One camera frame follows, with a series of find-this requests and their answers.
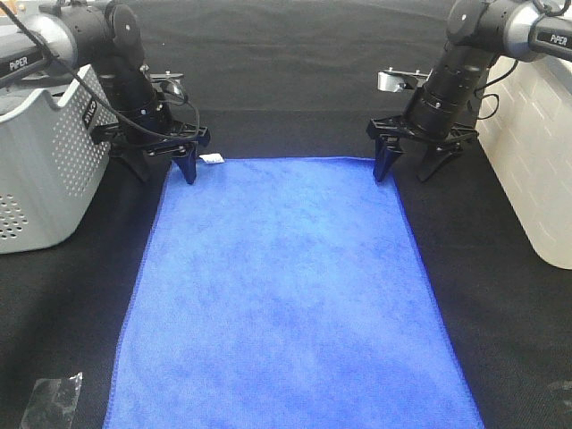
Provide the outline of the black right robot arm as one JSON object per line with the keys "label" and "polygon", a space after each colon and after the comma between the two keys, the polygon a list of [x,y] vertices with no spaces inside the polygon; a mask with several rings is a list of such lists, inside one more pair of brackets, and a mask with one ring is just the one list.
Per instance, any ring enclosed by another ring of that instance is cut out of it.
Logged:
{"label": "black right robot arm", "polygon": [[545,55],[571,58],[570,3],[554,1],[457,1],[447,20],[442,56],[424,74],[386,69],[377,87],[384,92],[412,90],[404,112],[371,120],[366,133],[375,143],[373,175],[382,181],[403,155],[403,139],[426,145],[417,177],[427,181],[459,156],[477,131],[457,122],[480,88],[482,76],[498,58],[534,62]]}

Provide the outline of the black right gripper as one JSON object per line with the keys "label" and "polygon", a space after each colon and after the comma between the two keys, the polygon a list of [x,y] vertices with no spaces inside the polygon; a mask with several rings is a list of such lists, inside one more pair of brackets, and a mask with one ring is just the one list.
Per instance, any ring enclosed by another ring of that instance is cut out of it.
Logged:
{"label": "black right gripper", "polygon": [[427,148],[416,173],[421,182],[426,182],[445,164],[462,155],[462,143],[478,138],[475,128],[459,123],[455,123],[444,135],[432,134],[407,122],[401,115],[371,119],[366,134],[370,139],[375,139],[373,175],[376,182],[383,181],[393,164],[404,154],[400,139],[434,146]]}

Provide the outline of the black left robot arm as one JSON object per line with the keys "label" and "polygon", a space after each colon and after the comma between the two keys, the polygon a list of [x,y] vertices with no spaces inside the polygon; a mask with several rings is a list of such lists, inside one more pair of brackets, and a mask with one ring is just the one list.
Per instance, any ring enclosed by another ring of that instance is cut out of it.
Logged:
{"label": "black left robot arm", "polygon": [[182,74],[149,71],[135,13],[120,1],[43,3],[26,20],[8,3],[1,10],[16,32],[1,43],[1,85],[30,75],[67,74],[116,120],[96,126],[90,136],[107,143],[140,181],[149,177],[146,158],[168,154],[188,184],[197,177],[198,148],[210,142],[199,121],[173,118],[174,105],[190,105]]}

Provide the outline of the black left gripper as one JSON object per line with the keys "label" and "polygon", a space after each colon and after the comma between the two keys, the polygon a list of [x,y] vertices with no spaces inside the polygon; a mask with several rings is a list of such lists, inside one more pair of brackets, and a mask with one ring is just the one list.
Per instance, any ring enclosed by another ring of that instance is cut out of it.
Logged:
{"label": "black left gripper", "polygon": [[91,131],[93,142],[109,143],[110,158],[131,172],[140,182],[148,182],[151,171],[142,153],[150,156],[172,155],[184,180],[192,185],[197,178],[196,151],[211,140],[207,127],[176,121],[172,132],[164,135],[136,130],[124,122],[96,126]]}

